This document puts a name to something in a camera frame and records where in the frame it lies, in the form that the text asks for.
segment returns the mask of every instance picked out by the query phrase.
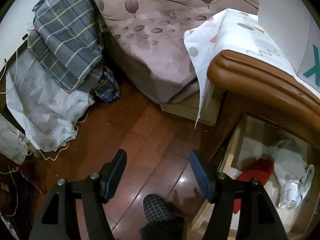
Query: table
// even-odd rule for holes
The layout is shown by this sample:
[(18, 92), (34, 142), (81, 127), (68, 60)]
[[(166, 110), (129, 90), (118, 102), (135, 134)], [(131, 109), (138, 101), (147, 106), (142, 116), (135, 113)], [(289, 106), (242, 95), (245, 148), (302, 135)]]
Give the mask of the table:
[(206, 161), (217, 164), (223, 142), (244, 114), (275, 123), (320, 148), (320, 99), (286, 72), (250, 56), (221, 51), (210, 63), (208, 79), (225, 90), (224, 103)]

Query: metal screw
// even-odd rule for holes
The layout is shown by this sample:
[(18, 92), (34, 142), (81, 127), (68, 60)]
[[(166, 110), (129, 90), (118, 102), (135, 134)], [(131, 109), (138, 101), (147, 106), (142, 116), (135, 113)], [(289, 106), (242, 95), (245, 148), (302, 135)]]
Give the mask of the metal screw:
[(254, 185), (258, 185), (260, 183), (260, 181), (256, 178), (253, 178), (251, 179), (251, 182), (254, 184)]
[(90, 178), (91, 178), (91, 179), (97, 179), (97, 178), (99, 178), (99, 173), (97, 173), (97, 172), (91, 173), (91, 174), (90, 174)]
[(57, 184), (58, 184), (59, 186), (61, 186), (61, 185), (65, 184), (65, 182), (66, 182), (65, 179), (58, 179)]
[(223, 172), (218, 173), (218, 178), (219, 179), (225, 179), (227, 176)]

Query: red cloth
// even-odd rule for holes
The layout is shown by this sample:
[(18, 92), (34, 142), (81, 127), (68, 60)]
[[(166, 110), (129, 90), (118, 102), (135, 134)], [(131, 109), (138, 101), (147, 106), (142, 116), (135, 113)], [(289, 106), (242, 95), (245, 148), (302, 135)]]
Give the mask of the red cloth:
[[(257, 178), (264, 186), (273, 173), (273, 170), (274, 167), (272, 161), (260, 158), (248, 168), (244, 169), (244, 171), (236, 178), (236, 180), (248, 182), (252, 178)], [(240, 210), (240, 207), (241, 199), (235, 199), (233, 204), (233, 213), (237, 214)]]

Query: plaid slipper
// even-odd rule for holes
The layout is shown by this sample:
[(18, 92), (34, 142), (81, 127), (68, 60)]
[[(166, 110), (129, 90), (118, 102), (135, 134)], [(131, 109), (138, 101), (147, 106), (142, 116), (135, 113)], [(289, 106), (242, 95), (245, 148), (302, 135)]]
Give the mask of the plaid slipper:
[(167, 203), (156, 194), (149, 194), (144, 198), (143, 210), (148, 222), (176, 220)]

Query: pant leg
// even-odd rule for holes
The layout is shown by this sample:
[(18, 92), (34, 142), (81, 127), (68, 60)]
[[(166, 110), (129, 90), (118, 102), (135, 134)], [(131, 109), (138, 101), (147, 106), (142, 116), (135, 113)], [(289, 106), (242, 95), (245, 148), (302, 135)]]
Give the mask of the pant leg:
[(140, 229), (141, 240), (181, 240), (183, 222), (150, 222)]

